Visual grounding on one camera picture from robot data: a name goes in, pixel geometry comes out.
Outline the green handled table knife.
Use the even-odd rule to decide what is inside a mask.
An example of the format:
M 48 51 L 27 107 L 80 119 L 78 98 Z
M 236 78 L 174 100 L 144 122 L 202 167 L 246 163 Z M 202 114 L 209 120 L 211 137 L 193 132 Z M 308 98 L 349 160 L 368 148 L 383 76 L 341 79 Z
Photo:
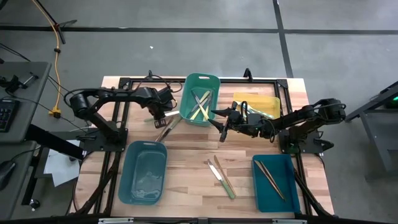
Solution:
M 231 187 L 228 185 L 228 183 L 224 180 L 224 178 L 221 176 L 221 174 L 218 172 L 216 167 L 213 165 L 213 163 L 208 159 L 207 160 L 208 166 L 211 169 L 212 173 L 214 176 L 217 178 L 217 180 L 222 184 L 224 187 L 226 193 L 228 194 L 230 199 L 235 199 L 235 194 L 233 193 Z

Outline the green handled cutlery piece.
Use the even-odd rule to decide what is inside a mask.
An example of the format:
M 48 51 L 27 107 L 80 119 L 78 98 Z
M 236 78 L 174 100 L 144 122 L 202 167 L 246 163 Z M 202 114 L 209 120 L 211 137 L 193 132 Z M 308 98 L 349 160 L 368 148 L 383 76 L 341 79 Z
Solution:
M 176 115 L 179 115 L 179 114 L 180 114 L 179 111 L 171 111 L 171 112 L 166 113 L 166 114 L 165 114 L 165 117 L 166 117 L 166 118 L 168 118 L 168 117 L 173 117 L 173 116 L 176 116 Z M 149 121 L 154 121 L 154 118 L 151 117 L 151 118 L 146 118 L 146 119 L 144 120 L 144 122 L 149 122 Z
M 171 130 L 170 130 L 170 132 L 173 130 L 173 128 L 174 127 L 176 127 L 176 125 L 178 125 L 178 123 L 182 120 L 182 117 L 181 116 L 176 116 L 175 118 L 172 118 L 173 119 L 173 124 L 171 125 Z

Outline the black computer keyboard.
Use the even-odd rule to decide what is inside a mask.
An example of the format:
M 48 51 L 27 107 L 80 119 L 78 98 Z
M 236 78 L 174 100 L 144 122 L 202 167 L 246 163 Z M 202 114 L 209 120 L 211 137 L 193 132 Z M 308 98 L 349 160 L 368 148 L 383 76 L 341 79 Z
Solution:
M 0 133 L 9 131 L 19 105 L 18 100 L 0 100 Z

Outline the large teal plastic bin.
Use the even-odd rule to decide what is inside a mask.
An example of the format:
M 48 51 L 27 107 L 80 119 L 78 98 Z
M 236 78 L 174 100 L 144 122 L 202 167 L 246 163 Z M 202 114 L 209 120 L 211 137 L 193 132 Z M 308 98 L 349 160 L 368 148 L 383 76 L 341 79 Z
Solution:
M 118 197 L 128 205 L 154 205 L 164 188 L 167 148 L 161 142 L 134 141 L 124 158 Z

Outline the black support beam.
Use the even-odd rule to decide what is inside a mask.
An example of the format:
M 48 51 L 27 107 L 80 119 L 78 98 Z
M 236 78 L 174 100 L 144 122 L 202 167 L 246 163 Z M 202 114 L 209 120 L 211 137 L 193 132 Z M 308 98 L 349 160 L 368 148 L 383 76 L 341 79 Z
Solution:
M 83 159 L 82 148 L 33 124 L 29 125 L 25 139 L 28 141 L 35 141 L 41 146 L 48 147 L 49 149 L 53 149 L 61 154 L 72 157 L 79 161 Z

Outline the grey desk top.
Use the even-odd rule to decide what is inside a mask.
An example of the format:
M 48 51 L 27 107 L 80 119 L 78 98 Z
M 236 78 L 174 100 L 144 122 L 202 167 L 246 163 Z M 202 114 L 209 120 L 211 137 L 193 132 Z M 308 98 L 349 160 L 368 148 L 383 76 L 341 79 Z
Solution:
M 0 220 L 11 218 L 25 182 L 27 171 L 33 157 L 36 143 L 34 141 L 19 144 L 0 144 L 0 179 L 2 163 L 15 163 L 7 185 L 1 190 L 0 181 Z
M 7 132 L 0 132 L 0 144 L 22 142 L 34 117 L 43 93 L 51 64 L 48 62 L 5 62 L 0 64 L 0 77 L 7 81 L 17 77 L 26 88 L 7 93 L 0 86 L 0 101 L 17 100 L 19 106 Z

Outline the blue rectangular plastic bin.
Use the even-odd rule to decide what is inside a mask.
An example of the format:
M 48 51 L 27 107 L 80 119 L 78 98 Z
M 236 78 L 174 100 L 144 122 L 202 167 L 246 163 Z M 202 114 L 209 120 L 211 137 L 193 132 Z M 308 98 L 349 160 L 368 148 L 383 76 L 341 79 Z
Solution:
M 287 154 L 257 154 L 252 157 L 252 178 L 257 209 L 262 213 L 300 212 L 294 166 Z M 281 191 L 277 193 L 259 165 L 264 164 Z

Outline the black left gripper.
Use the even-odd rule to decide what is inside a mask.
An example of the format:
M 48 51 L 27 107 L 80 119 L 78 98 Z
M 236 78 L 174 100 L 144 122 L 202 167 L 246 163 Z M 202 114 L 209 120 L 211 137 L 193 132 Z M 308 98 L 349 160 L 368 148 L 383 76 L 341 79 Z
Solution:
M 156 129 L 167 125 L 167 120 L 164 119 L 165 112 L 172 111 L 174 97 L 170 88 L 163 88 L 155 92 L 154 99 L 150 100 L 149 113 L 157 119 L 154 121 Z

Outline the black aluminium rig frame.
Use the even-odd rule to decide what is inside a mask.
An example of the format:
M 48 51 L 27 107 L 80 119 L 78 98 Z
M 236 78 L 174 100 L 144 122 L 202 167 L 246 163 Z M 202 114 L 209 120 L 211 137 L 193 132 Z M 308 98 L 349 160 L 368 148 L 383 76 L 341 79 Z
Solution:
M 248 82 L 234 78 L 231 82 L 221 79 L 218 109 L 231 106 L 234 93 L 251 93 L 275 96 L 279 86 L 282 114 L 298 110 L 308 103 L 302 78 L 260 78 Z M 282 84 L 286 81 L 292 109 L 287 109 Z M 134 141 L 153 141 L 162 129 L 155 129 L 144 122 L 150 114 L 135 103 L 129 105 L 126 126 L 129 130 L 127 146 Z M 250 138 L 229 131 L 225 142 L 219 142 L 220 134 L 213 127 L 199 127 L 181 121 L 164 139 L 168 151 L 164 189 L 155 205 L 128 205 L 118 199 L 118 188 L 123 171 L 125 153 L 121 155 L 119 171 L 112 203 L 111 215 L 115 217 L 208 217 L 208 218 L 291 218 L 293 213 L 261 213 L 256 208 L 252 180 L 251 161 L 256 154 L 280 153 L 278 139 Z M 237 198 L 231 200 L 213 175 L 207 160 L 216 156 L 232 183 Z M 105 153 L 94 152 L 83 163 L 75 192 L 76 208 L 94 192 L 100 181 Z M 334 213 L 324 166 L 318 156 L 302 154 L 302 164 L 308 188 L 323 208 Z

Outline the green plastic bin with slot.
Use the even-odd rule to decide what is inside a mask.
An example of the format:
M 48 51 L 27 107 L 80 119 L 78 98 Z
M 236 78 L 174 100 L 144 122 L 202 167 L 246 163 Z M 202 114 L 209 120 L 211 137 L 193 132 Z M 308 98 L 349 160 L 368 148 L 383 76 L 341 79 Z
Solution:
M 210 92 L 211 103 L 208 107 L 208 117 L 214 119 L 215 115 L 211 111 L 217 108 L 220 85 L 220 79 L 214 75 L 192 73 L 186 78 L 179 103 L 180 115 L 186 123 L 201 127 L 209 127 L 211 125 L 204 117 L 199 106 L 190 114 L 191 110 L 198 104 L 192 93 L 196 94 L 198 99 L 200 99 L 207 91 Z

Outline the grey side table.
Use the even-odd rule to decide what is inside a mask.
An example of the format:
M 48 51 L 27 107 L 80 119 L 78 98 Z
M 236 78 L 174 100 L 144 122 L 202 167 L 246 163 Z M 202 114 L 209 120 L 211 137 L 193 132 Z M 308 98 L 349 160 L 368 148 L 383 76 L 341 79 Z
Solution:
M 345 121 L 359 118 L 382 162 L 382 172 L 365 176 L 368 182 L 398 178 L 398 81 L 369 102 L 349 113 Z

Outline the black tool on desk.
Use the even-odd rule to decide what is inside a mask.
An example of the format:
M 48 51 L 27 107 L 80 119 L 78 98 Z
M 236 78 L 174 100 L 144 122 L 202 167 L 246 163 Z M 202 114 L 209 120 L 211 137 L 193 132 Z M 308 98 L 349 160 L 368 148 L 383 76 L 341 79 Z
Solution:
M 27 89 L 29 87 L 29 83 L 34 82 L 39 77 L 32 72 L 30 72 L 30 77 L 21 82 L 16 75 L 13 75 L 10 79 L 6 77 L 0 76 L 0 87 L 3 87 L 6 93 L 14 93 L 18 89 Z

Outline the silver metal bracket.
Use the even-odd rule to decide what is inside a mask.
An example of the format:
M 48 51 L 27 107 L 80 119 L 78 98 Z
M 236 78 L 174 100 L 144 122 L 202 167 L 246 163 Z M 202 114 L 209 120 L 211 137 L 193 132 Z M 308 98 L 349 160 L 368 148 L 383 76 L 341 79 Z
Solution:
M 119 218 L 100 218 L 98 224 L 132 224 L 133 218 L 119 217 Z
M 298 219 L 273 219 L 272 224 L 308 224 L 306 220 Z

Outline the yellow translucent plastic tray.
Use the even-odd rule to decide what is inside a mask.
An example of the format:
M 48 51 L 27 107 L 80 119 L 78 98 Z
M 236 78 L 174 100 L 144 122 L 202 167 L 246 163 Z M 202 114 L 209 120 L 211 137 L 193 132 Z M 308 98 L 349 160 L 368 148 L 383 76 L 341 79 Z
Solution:
M 251 93 L 234 93 L 233 101 L 237 102 L 240 109 L 241 103 L 246 101 L 248 105 L 257 110 L 271 114 L 276 118 L 280 117 L 280 100 L 274 96 L 263 96 Z

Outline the black computer mouse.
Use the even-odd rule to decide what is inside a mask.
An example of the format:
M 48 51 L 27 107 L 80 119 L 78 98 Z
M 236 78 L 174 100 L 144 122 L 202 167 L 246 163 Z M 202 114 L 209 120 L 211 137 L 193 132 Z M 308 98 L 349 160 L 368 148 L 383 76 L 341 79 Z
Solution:
M 4 161 L 0 163 L 0 191 L 4 190 L 8 185 L 15 167 L 16 163 L 14 161 Z

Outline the white paper sheets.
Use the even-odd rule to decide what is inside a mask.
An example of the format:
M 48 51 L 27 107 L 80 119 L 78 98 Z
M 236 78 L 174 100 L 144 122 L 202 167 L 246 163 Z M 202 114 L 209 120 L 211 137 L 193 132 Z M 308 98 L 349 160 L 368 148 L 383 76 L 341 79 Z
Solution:
M 55 187 L 73 180 L 79 176 L 80 165 L 78 160 L 72 161 L 68 156 L 53 149 L 49 150 L 44 167 L 44 174 L 52 176 Z

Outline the black tripod stand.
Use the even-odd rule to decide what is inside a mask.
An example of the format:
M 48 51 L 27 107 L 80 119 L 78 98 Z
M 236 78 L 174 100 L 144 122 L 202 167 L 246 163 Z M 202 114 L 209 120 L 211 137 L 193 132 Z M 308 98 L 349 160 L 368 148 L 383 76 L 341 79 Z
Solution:
M 65 37 L 62 32 L 62 28 L 68 25 L 74 25 L 77 20 L 70 20 L 62 23 L 58 23 L 48 12 L 48 10 L 44 7 L 44 5 L 39 1 L 39 0 L 31 0 L 36 8 L 42 13 L 42 15 L 45 17 L 47 22 L 50 24 L 51 30 L 54 32 L 57 40 L 57 46 L 62 44 L 66 44 Z

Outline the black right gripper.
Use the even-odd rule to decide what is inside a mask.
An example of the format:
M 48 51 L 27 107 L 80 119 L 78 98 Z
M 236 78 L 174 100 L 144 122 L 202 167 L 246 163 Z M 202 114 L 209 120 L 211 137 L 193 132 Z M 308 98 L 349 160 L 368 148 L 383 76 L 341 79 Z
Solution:
M 221 134 L 220 141 L 225 142 L 228 130 L 231 129 L 236 132 L 241 132 L 252 138 L 258 136 L 258 126 L 261 120 L 261 115 L 250 115 L 247 114 L 247 102 L 243 101 L 240 106 L 240 110 L 237 110 L 237 102 L 233 102 L 231 108 L 226 108 L 223 110 L 212 110 L 211 112 L 227 118 L 226 123 L 215 121 L 213 119 L 208 119 L 210 124 L 212 124 Z

